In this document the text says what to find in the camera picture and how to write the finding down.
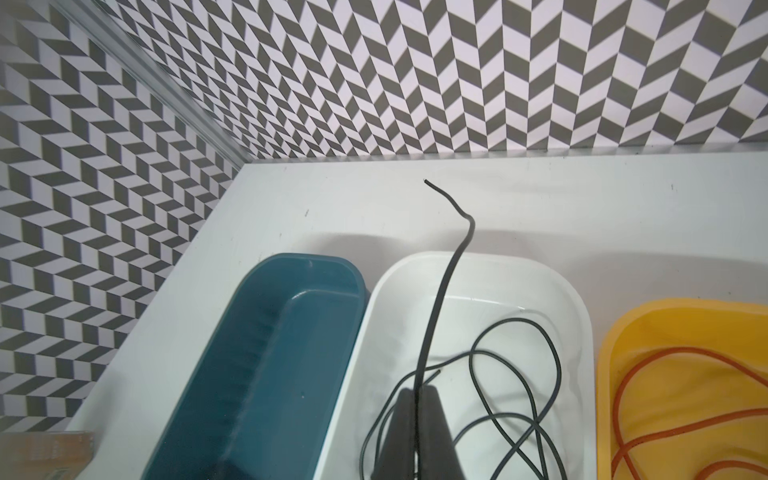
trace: orange cable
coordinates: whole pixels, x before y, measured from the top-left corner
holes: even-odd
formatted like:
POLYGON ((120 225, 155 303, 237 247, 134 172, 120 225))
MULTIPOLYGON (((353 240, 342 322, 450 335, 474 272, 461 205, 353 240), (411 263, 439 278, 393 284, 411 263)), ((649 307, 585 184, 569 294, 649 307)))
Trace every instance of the orange cable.
POLYGON ((699 472, 699 475, 696 475, 694 480, 706 480, 706 478, 708 478, 714 472, 723 470, 724 468, 743 468, 745 470, 752 470, 753 472, 762 473, 768 477, 768 468, 764 468, 753 463, 742 462, 740 460, 722 460, 720 462, 714 462, 712 465, 708 465, 704 470, 699 472))
POLYGON ((757 382, 764 385, 765 387, 768 387, 768 379, 764 379, 758 373, 753 372, 752 370, 736 362, 735 360, 729 359, 711 350, 701 349, 701 348, 691 347, 691 346, 683 346, 683 347, 674 347, 674 348, 664 349, 664 350, 661 350, 660 352, 656 352, 651 356, 648 356, 646 359, 643 359, 637 365, 632 367, 632 369, 627 373, 627 375, 625 375, 624 378, 621 380, 621 383, 619 384, 616 390, 613 409, 611 412, 611 417, 612 417, 611 420, 614 427, 614 436, 616 437, 616 442, 619 446, 619 451, 614 456, 613 461, 611 462, 611 477, 615 475, 616 469, 618 468, 619 464, 621 463, 621 460, 623 459, 627 462, 627 467, 629 468, 630 473, 632 474, 632 477, 634 478, 634 480, 641 480, 640 474, 637 472, 637 469, 635 468, 634 463, 632 462, 632 459, 629 456, 629 451, 634 446, 637 446, 641 443, 650 442, 658 439, 664 439, 664 438, 672 437, 675 435, 680 435, 686 432, 692 432, 693 430, 702 429, 706 426, 716 425, 717 423, 721 423, 721 422, 728 422, 730 420, 743 418, 745 416, 768 415, 768 409, 743 410, 741 412, 733 412, 726 415, 720 415, 718 417, 713 417, 712 419, 706 419, 701 422, 691 423, 689 425, 684 425, 682 427, 677 427, 675 429, 665 430, 663 432, 652 433, 649 435, 643 435, 642 437, 635 439, 629 444, 627 444, 627 445, 630 445, 630 444, 633 444, 633 445, 626 448, 626 445, 624 444, 624 440, 622 439, 621 429, 619 426, 619 418, 618 418, 619 405, 621 404, 621 396, 624 394, 624 390, 627 388, 627 385, 629 384, 632 377, 634 377, 637 372, 639 372, 649 363, 654 362, 665 356, 672 355, 674 353, 693 353, 697 355, 708 356, 716 360, 720 360, 721 362, 724 362, 727 365, 732 366, 733 368, 739 370, 740 372, 744 373, 750 378, 755 379, 757 382))

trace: yellow tray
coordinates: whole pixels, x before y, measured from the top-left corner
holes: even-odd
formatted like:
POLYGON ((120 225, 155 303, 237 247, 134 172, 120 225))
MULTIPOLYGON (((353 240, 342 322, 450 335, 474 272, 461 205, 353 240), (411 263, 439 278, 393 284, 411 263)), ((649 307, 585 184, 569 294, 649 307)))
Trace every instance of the yellow tray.
MULTIPOLYGON (((611 422, 614 394, 633 366, 665 348, 713 350, 768 379, 768 306, 715 300, 668 299, 621 317, 598 358, 598 480, 611 480, 618 447, 611 422)), ((649 363, 627 384, 619 423, 624 442, 716 415, 768 407, 768 388, 726 363, 675 353, 649 363)), ((753 416, 644 443, 630 457, 641 480, 694 480, 713 462, 739 460, 768 467, 768 416, 753 416)), ((622 461, 613 477, 631 480, 622 461)), ((710 480, 760 479, 726 468, 710 480)))

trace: black and white patterned panel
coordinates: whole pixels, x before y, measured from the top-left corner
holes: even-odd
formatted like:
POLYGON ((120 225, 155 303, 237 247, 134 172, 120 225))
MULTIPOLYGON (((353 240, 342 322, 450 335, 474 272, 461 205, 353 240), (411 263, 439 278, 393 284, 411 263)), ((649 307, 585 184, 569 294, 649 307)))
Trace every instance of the black and white patterned panel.
POLYGON ((62 429, 236 172, 47 7, 0 19, 0 431, 62 429))
POLYGON ((96 0, 259 159, 768 141, 765 0, 96 0))

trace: red-orange wire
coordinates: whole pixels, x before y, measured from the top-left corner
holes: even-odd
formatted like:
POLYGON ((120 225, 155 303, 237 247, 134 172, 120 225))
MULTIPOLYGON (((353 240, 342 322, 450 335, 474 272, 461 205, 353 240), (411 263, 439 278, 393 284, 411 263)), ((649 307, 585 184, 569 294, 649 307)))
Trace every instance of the red-orange wire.
POLYGON ((696 475, 694 480, 706 480, 710 475, 718 470, 724 468, 743 468, 745 470, 752 470, 753 472, 762 473, 768 477, 768 468, 755 465, 753 463, 742 462, 740 460, 722 460, 720 462, 714 462, 712 465, 708 465, 704 470, 696 475))
MULTIPOLYGON (((637 365, 632 367, 632 369, 627 373, 627 375, 625 375, 624 378, 621 380, 621 383, 619 384, 618 389, 616 390, 616 395, 614 397, 613 409, 611 411, 611 417, 612 417, 611 419, 612 419, 612 423, 613 423, 613 427, 614 427, 614 436, 616 437, 616 442, 618 444, 619 451, 614 456, 613 461, 611 462, 611 476, 613 476, 616 473, 616 469, 618 468, 619 464, 621 463, 621 459, 624 459, 627 462, 627 467, 629 468, 630 473, 632 474, 632 477, 634 478, 634 480, 641 480, 640 479, 640 474, 637 472, 637 469, 635 468, 634 463, 632 462, 632 459, 629 456, 629 450, 632 447, 626 449, 625 448, 625 444, 624 444, 624 440, 622 439, 622 436, 621 436, 621 429, 619 427, 619 405, 621 404, 621 396, 624 394, 624 390, 627 388, 627 385, 629 384, 630 380, 632 379, 632 377, 635 376, 635 374, 637 372, 639 372, 641 369, 643 369, 649 363, 654 362, 654 361, 656 361, 656 360, 658 360, 660 358, 663 358, 665 356, 672 355, 674 353, 693 353, 693 354, 697 354, 697 355, 708 356, 708 357, 714 358, 716 360, 720 360, 721 362, 726 363, 727 365, 732 366, 733 368, 739 370, 740 372, 742 372, 743 374, 751 377, 752 379, 755 379, 757 382, 759 382, 760 384, 764 385, 765 387, 768 387, 768 379, 764 379, 762 376, 760 376, 756 372, 753 372, 752 370, 748 369, 744 365, 741 365, 740 363, 736 362, 735 360, 729 359, 729 358, 727 358, 725 356, 722 356, 719 353, 713 352, 711 350, 700 349, 700 348, 692 347, 692 346, 681 346, 681 347, 674 347, 674 348, 664 349, 664 350, 661 350, 660 352, 656 352, 655 354, 653 354, 651 356, 648 356, 646 359, 642 360, 637 365)), ((720 417, 714 417, 712 419, 703 420, 702 422, 695 422, 695 423, 692 423, 692 424, 689 424, 689 425, 685 425, 683 427, 678 427, 676 429, 670 429, 670 430, 666 430, 664 432, 657 432, 657 433, 652 433, 650 435, 644 435, 643 437, 640 437, 640 439, 646 438, 646 440, 644 440, 643 442, 649 442, 651 440, 658 440, 658 439, 668 438, 668 437, 671 437, 671 436, 680 435, 681 433, 691 432, 693 430, 698 430, 700 428, 704 428, 704 426, 716 425, 717 423, 727 422, 727 421, 735 419, 735 418, 743 418, 744 416, 751 416, 751 415, 741 415, 741 416, 737 416, 737 417, 731 418, 731 419, 723 419, 723 420, 721 420, 719 422, 715 422, 715 423, 708 423, 708 422, 713 421, 714 419, 721 419, 721 418, 727 417, 729 415, 739 415, 739 414, 743 414, 744 412, 750 412, 750 411, 749 410, 744 410, 742 412, 734 412, 734 413, 730 413, 730 414, 726 414, 726 415, 721 415, 720 417), (706 423, 706 425, 699 426, 697 428, 694 428, 693 430, 682 431, 683 429, 687 429, 687 428, 690 428, 690 427, 692 427, 694 425, 699 425, 699 424, 702 424, 702 423, 706 423)))

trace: coiled black cable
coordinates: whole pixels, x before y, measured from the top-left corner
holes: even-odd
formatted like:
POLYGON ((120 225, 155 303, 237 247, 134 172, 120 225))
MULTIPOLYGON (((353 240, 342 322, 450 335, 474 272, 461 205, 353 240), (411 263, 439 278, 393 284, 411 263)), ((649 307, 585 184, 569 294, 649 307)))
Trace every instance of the coiled black cable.
MULTIPOLYGON (((397 384, 395 385, 395 388, 392 389, 392 392, 389 394, 389 398, 384 403, 384 406, 381 409, 381 412, 376 417, 376 420, 374 421, 373 425, 371 425, 371 429, 368 431, 368 435, 366 436, 365 440, 362 443, 362 448, 360 450, 360 461, 359 461, 359 473, 360 473, 360 480, 365 480, 365 454, 366 449, 368 447, 368 443, 370 442, 371 437, 373 436, 374 431, 376 430, 376 426, 379 427, 379 434, 377 435, 376 440, 376 453, 375 453, 375 459, 378 460, 379 457, 379 446, 381 444, 381 438, 384 432, 384 428, 387 422, 387 419, 391 416, 392 411, 394 409, 394 406, 392 408, 389 408, 389 404, 392 402, 392 400, 395 397, 395 394, 398 392, 400 387, 407 379, 409 379, 411 376, 414 376, 414 399, 415 399, 415 407, 416 411, 418 412, 419 407, 419 390, 422 386, 422 380, 424 378, 425 372, 428 372, 430 370, 434 369, 441 369, 442 367, 445 367, 447 365, 450 365, 451 363, 454 363, 457 360, 460 360, 464 357, 468 357, 469 359, 469 375, 472 378, 472 384, 475 387, 475 391, 478 393, 478 396, 480 397, 480 401, 482 402, 483 407, 485 408, 485 411, 488 413, 487 415, 481 417, 480 419, 476 419, 475 421, 471 422, 469 425, 464 427, 461 432, 455 437, 454 439, 454 445, 461 439, 462 436, 466 432, 468 432, 470 429, 475 427, 476 425, 479 425, 480 423, 487 422, 488 420, 492 421, 496 427, 496 429, 502 434, 504 439, 511 445, 511 449, 505 457, 502 459, 502 461, 498 464, 496 467, 496 470, 494 471, 491 480, 496 480, 498 476, 501 474, 504 467, 507 465, 509 460, 512 458, 513 455, 519 454, 520 457, 523 459, 523 461, 528 465, 528 467, 535 473, 536 477, 539 478, 539 480, 548 480, 549 476, 547 473, 547 467, 546 467, 546 459, 544 454, 544 446, 541 443, 542 437, 547 442, 552 455, 554 456, 554 460, 558 465, 558 471, 560 472, 560 476, 562 480, 567 480, 567 476, 565 473, 565 468, 563 466, 562 459, 560 457, 560 454, 558 450, 555 448, 554 443, 552 442, 551 438, 547 434, 547 432, 541 427, 541 421, 544 419, 544 417, 547 415, 549 410, 551 409, 552 405, 554 404, 555 399, 558 396, 558 392, 560 391, 560 385, 562 383, 562 368, 560 364, 560 358, 558 357, 557 350, 554 347, 554 343, 552 342, 549 335, 546 333, 546 331, 536 322, 530 319, 526 318, 507 318, 499 320, 496 323, 493 323, 488 328, 483 330, 483 332, 475 339, 474 343, 472 344, 472 348, 468 352, 463 352, 458 354, 457 356, 454 356, 451 359, 448 359, 444 362, 437 363, 432 366, 427 366, 427 356, 429 355, 429 347, 432 344, 432 337, 435 333, 435 328, 437 324, 437 319, 440 314, 440 309, 442 308, 443 300, 445 299, 445 293, 448 289, 448 284, 451 279, 451 276, 453 274, 453 270, 456 268, 456 265, 458 264, 458 260, 461 257, 462 253, 466 249, 466 247, 469 245, 469 242, 472 240, 472 236, 475 232, 475 220, 472 218, 471 215, 465 213, 461 207, 451 198, 450 195, 448 195, 445 191, 441 190, 440 188, 436 187, 434 184, 430 183, 428 180, 424 180, 424 182, 429 185, 432 189, 439 192, 441 195, 443 195, 445 198, 447 198, 451 205, 458 211, 458 213, 467 219, 469 221, 469 230, 467 232, 467 235, 465 239, 461 242, 461 244, 458 246, 456 251, 454 252, 453 256, 451 257, 448 267, 445 269, 445 274, 443 275, 442 281, 440 283, 440 286, 438 288, 437 297, 435 298, 435 303, 432 307, 432 313, 429 317, 429 321, 427 323, 426 332, 424 335, 424 340, 422 342, 422 349, 419 353, 419 361, 416 365, 416 370, 413 372, 410 372, 408 375, 402 377, 397 384), (478 344, 482 340, 482 338, 488 334, 491 330, 495 329, 498 326, 504 325, 506 323, 527 323, 528 325, 533 326, 536 328, 541 335, 545 338, 547 341, 547 344, 549 346, 549 349, 552 353, 552 356, 554 358, 554 366, 556 371, 556 379, 554 382, 554 388, 552 389, 552 394, 549 397, 549 400, 545 404, 544 408, 541 410, 540 413, 537 414, 536 410, 536 402, 533 397, 533 392, 531 391, 530 386, 528 385, 528 382, 525 380, 525 377, 504 357, 497 355, 494 352, 490 352, 488 350, 481 350, 478 349, 478 344), (511 370, 521 381, 525 393, 528 396, 528 400, 531 403, 531 413, 532 417, 527 417, 526 415, 522 415, 515 412, 496 412, 494 413, 491 410, 490 405, 488 404, 488 401, 485 398, 485 394, 482 391, 482 388, 477 380, 477 375, 475 374, 475 365, 474 365, 474 356, 475 355, 483 355, 483 356, 489 356, 497 361, 499 361, 501 364, 503 364, 505 367, 507 367, 509 370, 511 370), (507 432, 502 428, 502 426, 498 423, 498 419, 500 418, 513 418, 513 419, 520 419, 524 420, 529 424, 528 429, 521 435, 521 437, 517 440, 517 442, 513 441, 512 438, 507 434, 507 432), (538 447, 538 456, 539 460, 541 462, 541 471, 536 467, 536 465, 533 463, 533 461, 520 449, 522 447, 522 444, 525 442, 526 439, 533 433, 536 432, 536 443, 538 447)), ((440 373, 436 372, 434 375, 430 376, 429 379, 427 379, 427 383, 429 383, 432 379, 434 379, 437 374, 440 373)), ((416 451, 418 452, 418 437, 419 437, 419 427, 418 423, 416 423, 416 451)))

